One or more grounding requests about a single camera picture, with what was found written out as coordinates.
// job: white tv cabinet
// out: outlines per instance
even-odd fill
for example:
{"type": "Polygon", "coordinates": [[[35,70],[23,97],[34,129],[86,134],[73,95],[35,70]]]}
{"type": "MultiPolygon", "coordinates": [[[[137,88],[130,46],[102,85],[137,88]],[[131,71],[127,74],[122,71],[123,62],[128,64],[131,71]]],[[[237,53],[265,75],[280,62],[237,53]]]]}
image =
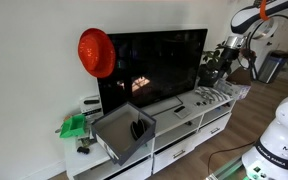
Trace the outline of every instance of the white tv cabinet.
{"type": "Polygon", "coordinates": [[[66,172],[72,179],[146,179],[194,150],[196,146],[221,132],[234,107],[233,98],[197,106],[205,101],[193,91],[177,96],[192,113],[179,119],[172,108],[153,116],[156,119],[155,137],[140,147],[128,161],[113,164],[104,149],[95,143],[88,155],[79,154],[76,138],[64,139],[66,172]]]}

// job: white wall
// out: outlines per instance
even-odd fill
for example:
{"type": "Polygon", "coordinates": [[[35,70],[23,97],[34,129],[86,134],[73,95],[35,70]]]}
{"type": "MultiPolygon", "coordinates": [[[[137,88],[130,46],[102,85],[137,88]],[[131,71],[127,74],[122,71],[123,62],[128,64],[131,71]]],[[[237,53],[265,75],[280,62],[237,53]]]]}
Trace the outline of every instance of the white wall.
{"type": "Polygon", "coordinates": [[[77,56],[84,30],[207,25],[210,50],[225,40],[237,3],[0,0],[0,179],[45,179],[64,170],[54,131],[63,117],[77,112],[79,99],[98,93],[96,79],[77,56]]]}

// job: red hat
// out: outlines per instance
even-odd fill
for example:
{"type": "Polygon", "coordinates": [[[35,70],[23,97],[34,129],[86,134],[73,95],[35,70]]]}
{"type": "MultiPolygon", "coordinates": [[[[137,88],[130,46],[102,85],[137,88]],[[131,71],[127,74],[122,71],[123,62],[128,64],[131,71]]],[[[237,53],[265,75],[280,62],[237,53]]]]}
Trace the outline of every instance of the red hat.
{"type": "Polygon", "coordinates": [[[92,76],[109,76],[115,66],[115,50],[110,38],[101,30],[91,28],[81,35],[78,56],[92,76]]]}

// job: trash bin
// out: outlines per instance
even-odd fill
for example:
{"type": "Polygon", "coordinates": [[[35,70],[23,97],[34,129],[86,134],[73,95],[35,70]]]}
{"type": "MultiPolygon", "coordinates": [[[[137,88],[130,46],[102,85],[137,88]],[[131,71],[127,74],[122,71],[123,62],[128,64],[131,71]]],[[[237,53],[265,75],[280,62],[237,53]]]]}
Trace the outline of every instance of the trash bin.
{"type": "Polygon", "coordinates": [[[288,59],[288,53],[280,50],[267,54],[260,71],[258,80],[264,83],[272,83],[288,59]]]}

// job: remote control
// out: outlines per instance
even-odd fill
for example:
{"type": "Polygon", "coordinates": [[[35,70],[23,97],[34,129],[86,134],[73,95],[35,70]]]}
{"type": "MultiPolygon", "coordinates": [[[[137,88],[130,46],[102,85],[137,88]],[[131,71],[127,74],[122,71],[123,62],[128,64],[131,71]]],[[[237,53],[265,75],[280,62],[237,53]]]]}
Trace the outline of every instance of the remote control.
{"type": "Polygon", "coordinates": [[[189,114],[191,114],[191,111],[186,108],[185,106],[180,106],[179,108],[174,110],[174,113],[177,117],[183,119],[186,116],[188,116],[189,114]]]}

